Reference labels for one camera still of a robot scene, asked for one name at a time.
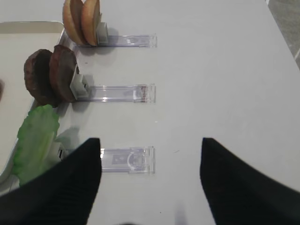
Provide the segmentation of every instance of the clear plastic stand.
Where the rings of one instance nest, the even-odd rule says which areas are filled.
[[[154,84],[134,86],[89,86],[84,75],[73,75],[70,89],[78,102],[156,102]]]
[[[91,86],[88,97],[79,97],[79,102],[155,102],[155,86]]]
[[[101,47],[157,47],[157,36],[154,35],[108,35],[107,24],[100,22],[97,26],[98,46]]]
[[[155,173],[155,148],[101,149],[103,172]]]

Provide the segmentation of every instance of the white table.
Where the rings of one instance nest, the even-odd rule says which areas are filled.
[[[0,21],[61,21],[62,3],[1,0]],[[214,224],[199,179],[204,136],[300,191],[300,74],[263,0],[102,0],[102,12],[119,34],[157,33],[157,49],[124,57],[130,66],[110,65],[118,51],[103,65],[154,82],[157,103],[135,105],[143,117],[114,112],[131,126],[100,135],[104,147],[154,145],[157,173],[103,174],[89,225],[171,225],[180,210],[189,225]]]

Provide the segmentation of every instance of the brown patty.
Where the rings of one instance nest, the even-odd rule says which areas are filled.
[[[49,62],[52,52],[40,49],[33,53],[24,64],[26,89],[41,105],[57,107],[61,100],[51,88],[49,80]]]
[[[74,102],[70,89],[76,67],[76,56],[69,48],[57,45],[50,59],[50,84],[55,94],[66,102]]]

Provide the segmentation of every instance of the lettuce leaf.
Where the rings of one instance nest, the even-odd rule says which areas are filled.
[[[13,174],[20,186],[36,178],[60,161],[51,144],[60,126],[51,105],[35,108],[28,113],[18,131]]]

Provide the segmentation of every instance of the bun slice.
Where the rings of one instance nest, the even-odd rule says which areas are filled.
[[[90,45],[97,46],[96,30],[100,19],[99,0],[86,0],[81,15],[81,27],[85,39]]]
[[[81,0],[65,0],[62,10],[62,20],[69,38],[78,45],[87,42],[81,28],[83,2]]]

